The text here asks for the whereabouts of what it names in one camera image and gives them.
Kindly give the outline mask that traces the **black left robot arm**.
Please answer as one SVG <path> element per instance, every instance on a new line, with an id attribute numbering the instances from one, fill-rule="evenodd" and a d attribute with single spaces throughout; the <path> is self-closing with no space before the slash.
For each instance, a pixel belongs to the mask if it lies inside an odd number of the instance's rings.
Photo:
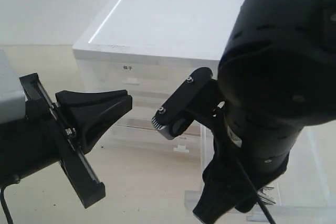
<path id="1" fill-rule="evenodd" d="M 1 184 L 23 179 L 59 163 L 81 203 L 88 208 L 105 197 L 104 183 L 86 154 L 116 121 L 132 109 L 126 90 L 101 93 L 60 91 L 52 102 L 36 73 L 19 79 L 24 116 L 1 125 Z"/>

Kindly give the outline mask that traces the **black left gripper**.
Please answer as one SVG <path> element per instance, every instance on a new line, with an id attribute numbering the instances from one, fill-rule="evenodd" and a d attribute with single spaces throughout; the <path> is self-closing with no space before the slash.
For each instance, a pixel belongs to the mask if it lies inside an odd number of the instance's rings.
<path id="1" fill-rule="evenodd" d="M 20 78 L 27 95 L 26 119 L 42 135 L 47 165 L 60 163 L 84 208 L 105 197 L 105 186 L 84 154 L 89 153 L 116 121 L 132 110 L 127 90 L 80 93 L 60 91 L 54 104 L 37 73 Z"/>

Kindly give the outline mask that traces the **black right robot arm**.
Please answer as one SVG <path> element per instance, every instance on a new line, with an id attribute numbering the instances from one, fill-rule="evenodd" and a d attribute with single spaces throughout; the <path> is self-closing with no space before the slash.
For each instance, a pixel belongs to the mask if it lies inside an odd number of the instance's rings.
<path id="1" fill-rule="evenodd" d="M 202 223 L 250 211 L 303 128 L 335 120 L 334 14 L 335 0 L 244 0 L 218 65 L 224 105 L 200 117 L 214 137 Z"/>

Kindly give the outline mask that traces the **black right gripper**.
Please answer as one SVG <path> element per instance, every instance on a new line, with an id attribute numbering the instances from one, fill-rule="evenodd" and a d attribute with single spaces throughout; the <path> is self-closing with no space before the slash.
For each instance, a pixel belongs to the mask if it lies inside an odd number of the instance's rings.
<path id="1" fill-rule="evenodd" d="M 193 209 L 202 223 L 215 223 L 232 209 L 247 213 L 261 204 L 258 190 L 282 175 L 289 156 L 289 126 L 232 102 L 211 80 L 188 112 L 214 136 L 214 155 Z"/>

